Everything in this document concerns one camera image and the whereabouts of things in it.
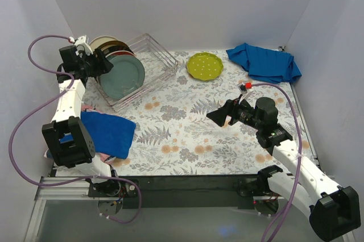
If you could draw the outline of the red blue floral plate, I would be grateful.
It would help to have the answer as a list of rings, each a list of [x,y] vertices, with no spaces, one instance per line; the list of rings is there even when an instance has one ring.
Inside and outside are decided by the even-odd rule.
[[[126,51],[126,50],[120,50],[120,51],[115,51],[115,52],[112,52],[112,53],[108,54],[106,56],[106,58],[111,59],[113,57],[122,56],[122,55],[135,56],[132,52],[129,52],[129,51]]]

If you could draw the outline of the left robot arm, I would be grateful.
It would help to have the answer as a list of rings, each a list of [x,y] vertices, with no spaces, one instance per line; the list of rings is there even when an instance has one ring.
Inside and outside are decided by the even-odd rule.
[[[63,61],[57,69],[61,97],[51,122],[42,126],[43,137],[57,166],[78,170],[98,192],[116,196],[121,191],[116,171],[97,156],[94,141],[81,121],[88,78],[108,73],[113,65],[100,49],[93,51],[84,41],[59,52]]]

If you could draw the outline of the grey-blue plate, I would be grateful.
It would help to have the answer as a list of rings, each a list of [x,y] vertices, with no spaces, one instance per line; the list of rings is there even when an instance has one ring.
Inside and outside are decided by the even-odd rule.
[[[119,100],[143,86],[145,69],[135,56],[116,56],[109,61],[114,67],[106,73],[108,84],[101,87],[108,97]]]

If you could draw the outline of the green polka dot plate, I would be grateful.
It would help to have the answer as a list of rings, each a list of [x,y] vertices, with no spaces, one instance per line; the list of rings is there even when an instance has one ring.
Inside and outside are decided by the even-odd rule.
[[[186,64],[187,72],[196,80],[211,81],[218,78],[224,69],[222,60],[212,53],[196,53]]]

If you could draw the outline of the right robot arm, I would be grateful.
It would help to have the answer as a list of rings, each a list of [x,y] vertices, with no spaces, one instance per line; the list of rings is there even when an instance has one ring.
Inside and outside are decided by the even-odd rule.
[[[229,117],[230,125],[241,122],[256,129],[260,146],[298,175],[291,179],[280,168],[265,168],[258,173],[258,190],[264,195],[275,192],[291,200],[321,240],[332,241],[361,226],[357,192],[351,186],[339,185],[299,153],[292,136],[279,124],[278,109],[271,98],[259,98],[255,107],[244,99],[229,99],[206,116],[220,127]]]

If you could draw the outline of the pink polka dot plate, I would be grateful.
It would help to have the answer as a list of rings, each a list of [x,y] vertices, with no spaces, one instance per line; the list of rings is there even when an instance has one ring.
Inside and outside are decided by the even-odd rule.
[[[97,82],[101,87],[104,87],[108,84],[108,77],[107,74],[102,74],[97,77]]]

